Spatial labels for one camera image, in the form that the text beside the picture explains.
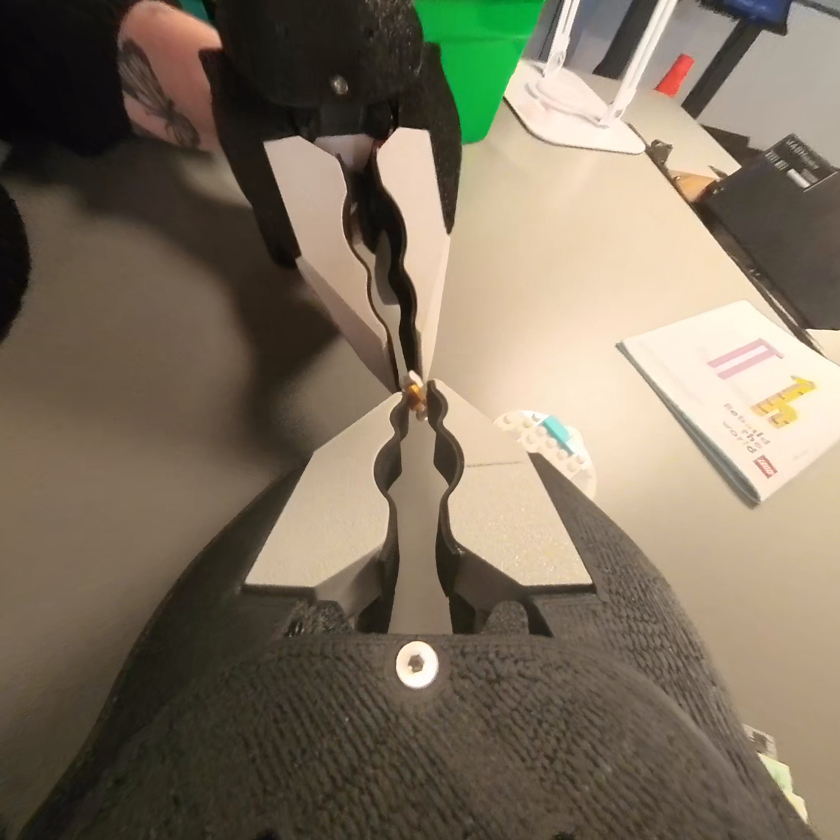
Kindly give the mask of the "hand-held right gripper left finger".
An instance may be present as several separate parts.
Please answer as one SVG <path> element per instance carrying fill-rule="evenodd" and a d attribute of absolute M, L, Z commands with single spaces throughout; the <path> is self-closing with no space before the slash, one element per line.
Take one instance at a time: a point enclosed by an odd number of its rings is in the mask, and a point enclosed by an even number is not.
<path fill-rule="evenodd" d="M 406 399 L 394 394 L 310 457 L 245 577 L 260 594 L 336 602 L 386 633 L 400 565 L 396 505 Z"/>

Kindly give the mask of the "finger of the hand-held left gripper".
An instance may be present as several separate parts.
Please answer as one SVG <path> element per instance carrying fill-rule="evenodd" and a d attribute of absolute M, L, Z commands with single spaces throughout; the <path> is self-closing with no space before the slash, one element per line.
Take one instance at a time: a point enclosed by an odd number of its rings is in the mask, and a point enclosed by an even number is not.
<path fill-rule="evenodd" d="M 356 255 L 374 349 L 364 363 L 380 382 L 431 371 L 450 249 L 430 132 L 397 128 L 356 176 Z"/>
<path fill-rule="evenodd" d="M 301 136 L 269 140 L 265 151 L 297 241 L 299 272 L 365 367 L 398 393 L 392 342 L 371 300 L 371 269 L 354 248 L 342 159 Z"/>

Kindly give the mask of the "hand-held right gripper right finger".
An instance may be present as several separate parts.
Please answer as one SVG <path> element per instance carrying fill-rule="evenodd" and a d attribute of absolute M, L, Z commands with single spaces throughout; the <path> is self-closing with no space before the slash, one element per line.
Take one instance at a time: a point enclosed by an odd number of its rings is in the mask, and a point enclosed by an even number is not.
<path fill-rule="evenodd" d="M 515 602 L 547 634 L 539 599 L 593 594 L 560 513 L 559 491 L 577 487 L 441 380 L 429 382 L 427 407 L 446 481 L 435 552 L 453 632 L 477 634 L 499 604 Z"/>

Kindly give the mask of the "white round studded plate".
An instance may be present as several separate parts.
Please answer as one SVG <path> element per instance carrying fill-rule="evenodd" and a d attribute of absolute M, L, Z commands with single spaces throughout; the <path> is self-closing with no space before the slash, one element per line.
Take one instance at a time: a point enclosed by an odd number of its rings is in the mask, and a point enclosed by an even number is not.
<path fill-rule="evenodd" d="M 499 415 L 494 424 L 529 454 L 544 457 L 585 496 L 595 498 L 595 468 L 576 428 L 554 415 L 522 409 Z"/>

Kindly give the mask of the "green plastic bin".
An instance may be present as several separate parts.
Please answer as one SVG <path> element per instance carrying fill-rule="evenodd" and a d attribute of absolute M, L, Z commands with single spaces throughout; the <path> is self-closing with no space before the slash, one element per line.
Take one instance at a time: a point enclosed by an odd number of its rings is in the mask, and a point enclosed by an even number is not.
<path fill-rule="evenodd" d="M 462 143 L 486 138 L 543 1 L 415 1 L 427 42 L 438 44 Z"/>

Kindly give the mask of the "person's left forearm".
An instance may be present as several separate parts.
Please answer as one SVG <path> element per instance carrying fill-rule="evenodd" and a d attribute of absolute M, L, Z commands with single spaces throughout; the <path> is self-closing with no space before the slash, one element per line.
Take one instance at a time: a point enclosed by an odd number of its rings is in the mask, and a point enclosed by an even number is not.
<path fill-rule="evenodd" d="M 167 2 L 2 1 L 1 134 L 92 156 L 138 133 L 219 151 L 216 30 Z"/>

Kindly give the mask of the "wooden board with white stand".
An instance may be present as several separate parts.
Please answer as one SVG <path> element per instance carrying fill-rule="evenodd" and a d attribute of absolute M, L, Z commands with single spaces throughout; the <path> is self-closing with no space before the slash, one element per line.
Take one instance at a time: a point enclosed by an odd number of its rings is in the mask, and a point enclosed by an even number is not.
<path fill-rule="evenodd" d="M 639 82 L 675 11 L 677 1 L 657 1 L 609 103 L 566 65 L 581 2 L 562 2 L 545 61 L 520 59 L 505 101 L 522 125 L 548 144 L 589 151 L 641 154 L 645 142 L 623 121 Z"/>

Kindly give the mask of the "white instruction booklet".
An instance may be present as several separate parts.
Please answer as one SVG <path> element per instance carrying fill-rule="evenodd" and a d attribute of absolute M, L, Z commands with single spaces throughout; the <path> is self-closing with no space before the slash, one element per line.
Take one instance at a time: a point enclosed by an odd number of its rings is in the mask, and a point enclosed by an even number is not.
<path fill-rule="evenodd" d="M 838 365 L 747 301 L 616 347 L 754 507 L 838 444 Z"/>

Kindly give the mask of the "brown cardboard piece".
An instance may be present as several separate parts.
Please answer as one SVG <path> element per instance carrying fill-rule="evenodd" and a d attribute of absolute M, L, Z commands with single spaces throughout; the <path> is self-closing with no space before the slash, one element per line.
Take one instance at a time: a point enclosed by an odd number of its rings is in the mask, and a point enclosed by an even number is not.
<path fill-rule="evenodd" d="M 693 172 L 666 170 L 671 185 L 689 204 L 696 204 L 701 202 L 706 196 L 714 194 L 728 177 L 726 172 L 714 167 L 711 168 L 711 172 L 712 176 Z"/>

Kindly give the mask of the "orange traffic cone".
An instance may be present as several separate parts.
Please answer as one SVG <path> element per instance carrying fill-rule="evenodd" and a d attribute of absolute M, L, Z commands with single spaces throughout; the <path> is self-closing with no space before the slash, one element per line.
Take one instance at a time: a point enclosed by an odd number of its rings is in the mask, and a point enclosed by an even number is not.
<path fill-rule="evenodd" d="M 656 91 L 669 98 L 674 98 L 679 93 L 694 65 L 695 60 L 691 55 L 680 54 L 657 84 Z"/>

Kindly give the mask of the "person's black clothing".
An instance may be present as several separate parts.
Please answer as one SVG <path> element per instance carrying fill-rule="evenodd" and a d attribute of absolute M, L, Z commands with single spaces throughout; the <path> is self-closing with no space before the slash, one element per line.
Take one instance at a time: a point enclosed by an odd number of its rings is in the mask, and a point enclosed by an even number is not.
<path fill-rule="evenodd" d="M 1 186 L 1 341 L 4 342 L 24 304 L 32 262 L 18 206 Z"/>

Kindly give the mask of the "black screen stand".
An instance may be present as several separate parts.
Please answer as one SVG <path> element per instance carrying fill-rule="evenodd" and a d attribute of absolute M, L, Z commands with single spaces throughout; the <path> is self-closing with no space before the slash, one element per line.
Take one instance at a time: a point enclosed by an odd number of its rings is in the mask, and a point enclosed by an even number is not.
<path fill-rule="evenodd" d="M 758 36 L 762 32 L 770 32 L 747 20 L 735 17 L 725 2 L 727 1 L 699 1 L 698 3 L 715 14 L 731 19 L 734 21 L 734 26 L 682 102 L 682 108 L 694 119 L 698 118 L 714 99 Z"/>

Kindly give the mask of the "black cardboard box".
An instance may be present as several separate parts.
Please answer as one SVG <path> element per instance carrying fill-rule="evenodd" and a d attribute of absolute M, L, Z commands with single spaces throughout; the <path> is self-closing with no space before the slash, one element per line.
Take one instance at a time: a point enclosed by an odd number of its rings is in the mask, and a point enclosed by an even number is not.
<path fill-rule="evenodd" d="M 839 171 L 789 133 L 699 202 L 804 329 L 839 330 Z"/>

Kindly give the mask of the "folded paper leaflet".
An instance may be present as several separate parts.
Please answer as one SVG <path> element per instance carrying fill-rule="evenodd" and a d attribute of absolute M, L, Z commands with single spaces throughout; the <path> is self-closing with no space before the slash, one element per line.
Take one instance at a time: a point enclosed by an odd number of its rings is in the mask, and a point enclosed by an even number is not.
<path fill-rule="evenodd" d="M 742 724 L 742 729 L 773 782 L 777 784 L 803 822 L 808 824 L 810 820 L 805 800 L 795 790 L 790 767 L 780 761 L 774 736 L 745 723 Z"/>

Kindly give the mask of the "small blue tablet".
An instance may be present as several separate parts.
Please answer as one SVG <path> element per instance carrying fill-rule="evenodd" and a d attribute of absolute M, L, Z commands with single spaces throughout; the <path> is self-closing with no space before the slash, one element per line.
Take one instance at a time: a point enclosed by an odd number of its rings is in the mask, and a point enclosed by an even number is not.
<path fill-rule="evenodd" d="M 749 21 L 770 32 L 785 36 L 792 1 L 727 1 L 727 6 L 736 18 Z"/>

